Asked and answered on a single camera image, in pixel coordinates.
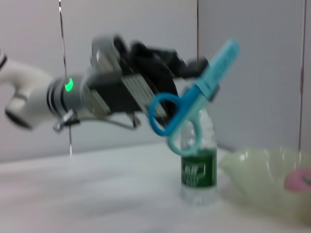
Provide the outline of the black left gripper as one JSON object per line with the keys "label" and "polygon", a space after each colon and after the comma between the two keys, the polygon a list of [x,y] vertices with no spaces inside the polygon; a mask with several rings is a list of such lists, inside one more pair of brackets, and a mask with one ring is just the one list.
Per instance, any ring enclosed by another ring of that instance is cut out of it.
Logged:
{"label": "black left gripper", "polygon": [[[185,64],[175,50],[148,48],[140,42],[134,43],[128,50],[123,40],[117,39],[116,50],[120,56],[122,77],[140,75],[154,93],[168,92],[176,95],[174,79],[198,77],[209,65],[204,57]],[[213,102],[220,85],[206,83],[206,89],[207,101]]]}

